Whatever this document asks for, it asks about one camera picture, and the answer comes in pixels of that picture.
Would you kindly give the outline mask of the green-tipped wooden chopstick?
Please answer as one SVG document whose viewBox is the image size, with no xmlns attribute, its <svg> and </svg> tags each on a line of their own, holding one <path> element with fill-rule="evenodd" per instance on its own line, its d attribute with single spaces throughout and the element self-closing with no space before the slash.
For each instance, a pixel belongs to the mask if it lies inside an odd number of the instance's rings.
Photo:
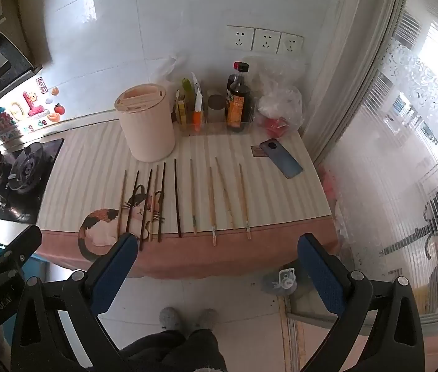
<svg viewBox="0 0 438 372">
<path fill-rule="evenodd" d="M 190 159 L 190 178 L 191 178 L 191 220 L 192 220 L 192 228 L 193 233 L 197 234 L 197 220 L 196 220 L 196 204 L 195 204 L 195 171 L 193 159 Z"/>
</svg>

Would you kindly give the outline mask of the black gas stove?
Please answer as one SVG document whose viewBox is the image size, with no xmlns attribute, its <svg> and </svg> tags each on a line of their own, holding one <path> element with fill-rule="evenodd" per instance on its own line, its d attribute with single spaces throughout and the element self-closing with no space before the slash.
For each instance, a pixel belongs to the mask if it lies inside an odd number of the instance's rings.
<svg viewBox="0 0 438 372">
<path fill-rule="evenodd" d="M 33 142 L 2 156 L 0 164 L 0 219 L 35 224 L 48 178 L 64 141 Z"/>
</svg>

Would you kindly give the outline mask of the thin brown chopstick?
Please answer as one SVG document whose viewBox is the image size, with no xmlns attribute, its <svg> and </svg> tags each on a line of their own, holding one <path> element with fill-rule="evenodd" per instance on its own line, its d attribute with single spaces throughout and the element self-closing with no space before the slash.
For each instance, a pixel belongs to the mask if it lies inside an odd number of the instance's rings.
<svg viewBox="0 0 438 372">
<path fill-rule="evenodd" d="M 124 196 L 125 196 L 125 190 L 126 190 L 126 182 L 127 182 L 127 170 L 124 171 L 122 184 L 121 184 L 121 195 L 119 200 L 119 209 L 118 209 L 118 221 L 117 221 L 117 237 L 119 238 L 121 236 L 121 224 L 122 224 L 122 213 L 124 209 Z"/>
</svg>

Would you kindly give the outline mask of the left grey slipper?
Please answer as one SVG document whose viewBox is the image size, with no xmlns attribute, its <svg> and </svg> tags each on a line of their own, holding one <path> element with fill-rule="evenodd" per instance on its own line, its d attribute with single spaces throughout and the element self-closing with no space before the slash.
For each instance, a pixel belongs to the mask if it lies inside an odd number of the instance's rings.
<svg viewBox="0 0 438 372">
<path fill-rule="evenodd" d="M 159 313 L 159 323 L 163 330 L 182 331 L 183 322 L 180 313 L 174 307 L 165 307 Z"/>
</svg>

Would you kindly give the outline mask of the grey slipper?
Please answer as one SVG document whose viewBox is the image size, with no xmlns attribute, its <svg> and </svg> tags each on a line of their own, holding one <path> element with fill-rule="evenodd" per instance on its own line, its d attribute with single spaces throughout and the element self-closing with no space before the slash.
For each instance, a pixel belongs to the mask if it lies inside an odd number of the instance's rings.
<svg viewBox="0 0 438 372">
<path fill-rule="evenodd" d="M 204 309 L 195 322 L 194 330 L 212 331 L 217 324 L 218 312 L 214 309 Z"/>
<path fill-rule="evenodd" d="M 180 313 L 174 307 L 165 307 L 159 313 L 159 323 L 163 330 L 182 331 L 183 322 Z"/>
</svg>

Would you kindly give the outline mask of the black trouser legs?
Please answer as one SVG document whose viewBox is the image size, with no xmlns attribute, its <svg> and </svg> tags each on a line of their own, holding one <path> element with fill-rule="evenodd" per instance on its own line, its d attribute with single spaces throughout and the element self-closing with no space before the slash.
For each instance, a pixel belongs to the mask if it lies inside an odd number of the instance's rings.
<svg viewBox="0 0 438 372">
<path fill-rule="evenodd" d="M 227 371 L 218 341 L 210 329 L 188 336 L 164 330 L 120 350 L 132 371 Z"/>
</svg>

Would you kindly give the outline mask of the long black chopstick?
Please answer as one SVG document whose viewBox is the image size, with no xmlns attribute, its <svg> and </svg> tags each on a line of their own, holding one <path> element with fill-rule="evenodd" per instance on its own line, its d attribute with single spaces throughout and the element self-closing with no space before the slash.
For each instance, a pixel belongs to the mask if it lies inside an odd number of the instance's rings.
<svg viewBox="0 0 438 372">
<path fill-rule="evenodd" d="M 182 237 L 181 222 L 180 222 L 180 200 L 179 200 L 179 186 L 178 186 L 178 172 L 177 172 L 177 159 L 174 158 L 174 202 L 175 202 L 175 215 L 177 222 L 178 237 Z"/>
</svg>

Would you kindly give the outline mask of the right grey slipper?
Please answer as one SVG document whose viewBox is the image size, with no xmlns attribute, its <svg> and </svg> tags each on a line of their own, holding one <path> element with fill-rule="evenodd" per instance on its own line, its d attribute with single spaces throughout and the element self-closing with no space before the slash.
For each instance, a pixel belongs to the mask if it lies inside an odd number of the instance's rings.
<svg viewBox="0 0 438 372">
<path fill-rule="evenodd" d="M 214 309 L 204 309 L 195 322 L 194 330 L 212 331 L 217 324 L 218 312 Z"/>
</svg>

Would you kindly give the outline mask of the striped cat table mat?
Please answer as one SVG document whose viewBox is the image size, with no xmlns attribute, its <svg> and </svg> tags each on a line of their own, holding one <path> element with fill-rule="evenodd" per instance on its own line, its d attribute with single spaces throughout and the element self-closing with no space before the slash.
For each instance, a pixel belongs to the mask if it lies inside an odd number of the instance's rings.
<svg viewBox="0 0 438 372">
<path fill-rule="evenodd" d="M 70 269 L 87 269 L 105 254 L 116 237 L 119 200 L 127 170 L 121 231 L 126 229 L 133 183 L 140 171 L 130 230 L 140 234 L 143 201 L 150 168 L 153 176 L 148 198 L 150 220 L 153 179 L 159 176 L 153 214 L 153 241 L 146 232 L 142 252 L 132 268 L 135 277 L 199 279 L 235 276 L 275 268 L 296 258 L 297 241 L 304 233 L 314 234 L 329 251 L 338 246 L 336 229 L 322 184 L 301 137 L 285 135 L 282 146 L 303 167 L 301 174 L 287 179 L 267 157 L 254 158 L 251 145 L 266 138 L 259 129 L 238 135 L 179 135 L 173 153 L 155 164 L 135 160 L 120 125 L 99 123 L 59 135 L 64 141 L 54 163 L 43 196 L 37 224 L 42 231 L 38 254 Z M 231 229 L 217 157 L 226 180 L 236 229 Z M 174 158 L 177 159 L 180 222 L 178 237 L 174 202 Z M 191 220 L 190 159 L 195 171 L 197 234 Z M 159 196 L 163 164 L 166 162 L 161 242 L 158 243 Z M 241 204 L 239 164 L 247 197 L 252 239 L 247 233 Z M 217 246 L 212 244 L 208 192 L 208 170 L 212 167 L 217 216 Z"/>
</svg>

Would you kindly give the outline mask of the orange white seasoning packet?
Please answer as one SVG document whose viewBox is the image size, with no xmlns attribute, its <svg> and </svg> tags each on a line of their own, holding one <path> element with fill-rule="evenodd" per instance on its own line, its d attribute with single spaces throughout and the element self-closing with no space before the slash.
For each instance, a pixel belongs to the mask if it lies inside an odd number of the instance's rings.
<svg viewBox="0 0 438 372">
<path fill-rule="evenodd" d="M 200 83 L 194 74 L 192 72 L 192 81 L 193 81 L 193 87 L 195 91 L 195 105 L 194 105 L 194 111 L 193 111 L 193 125 L 196 132 L 199 132 L 201 129 L 201 125 L 203 123 L 203 94 L 201 91 Z"/>
</svg>

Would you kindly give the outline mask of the yellow-green seasoning packet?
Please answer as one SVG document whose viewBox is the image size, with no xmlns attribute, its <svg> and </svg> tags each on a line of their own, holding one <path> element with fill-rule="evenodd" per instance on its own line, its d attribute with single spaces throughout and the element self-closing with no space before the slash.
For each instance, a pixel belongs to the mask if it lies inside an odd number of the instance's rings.
<svg viewBox="0 0 438 372">
<path fill-rule="evenodd" d="M 174 97 L 174 111 L 179 124 L 191 124 L 195 107 L 195 89 L 188 78 L 181 80 Z"/>
</svg>

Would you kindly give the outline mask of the white plastic bag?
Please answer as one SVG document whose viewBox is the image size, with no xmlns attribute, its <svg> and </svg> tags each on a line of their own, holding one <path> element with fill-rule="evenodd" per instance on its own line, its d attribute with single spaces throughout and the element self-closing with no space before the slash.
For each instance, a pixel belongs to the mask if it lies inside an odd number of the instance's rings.
<svg viewBox="0 0 438 372">
<path fill-rule="evenodd" d="M 177 52 L 169 55 L 156 67 L 150 80 L 165 89 L 173 89 L 179 85 L 179 73 L 188 64 L 188 55 L 184 52 Z"/>
</svg>

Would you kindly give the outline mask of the small brown card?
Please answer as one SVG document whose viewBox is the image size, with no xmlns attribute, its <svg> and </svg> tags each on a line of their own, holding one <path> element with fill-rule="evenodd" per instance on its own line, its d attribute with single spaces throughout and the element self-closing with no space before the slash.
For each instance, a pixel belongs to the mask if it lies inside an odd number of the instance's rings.
<svg viewBox="0 0 438 372">
<path fill-rule="evenodd" d="M 254 158 L 267 157 L 268 155 L 259 145 L 251 145 L 250 149 L 252 151 L 252 156 Z"/>
</svg>

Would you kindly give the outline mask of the red packaged item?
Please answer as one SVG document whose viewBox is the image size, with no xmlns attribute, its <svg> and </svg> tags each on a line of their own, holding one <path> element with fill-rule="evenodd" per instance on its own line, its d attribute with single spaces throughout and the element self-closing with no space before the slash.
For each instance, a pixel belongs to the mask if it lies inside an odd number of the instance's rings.
<svg viewBox="0 0 438 372">
<path fill-rule="evenodd" d="M 281 138 L 290 130 L 290 124 L 284 117 L 265 117 L 261 124 L 266 133 L 273 139 Z"/>
</svg>

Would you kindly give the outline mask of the clear plastic bag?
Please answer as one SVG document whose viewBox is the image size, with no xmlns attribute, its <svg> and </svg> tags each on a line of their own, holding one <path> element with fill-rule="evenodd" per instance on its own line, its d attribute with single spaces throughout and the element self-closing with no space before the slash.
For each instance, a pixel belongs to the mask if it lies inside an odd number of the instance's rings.
<svg viewBox="0 0 438 372">
<path fill-rule="evenodd" d="M 265 117 L 284 117 L 290 124 L 288 132 L 297 131 L 304 120 L 303 98 L 299 89 L 305 71 L 304 63 L 285 57 L 255 55 L 246 56 L 243 60 L 249 64 L 246 83 L 251 91 L 254 122 L 262 127 Z"/>
</svg>

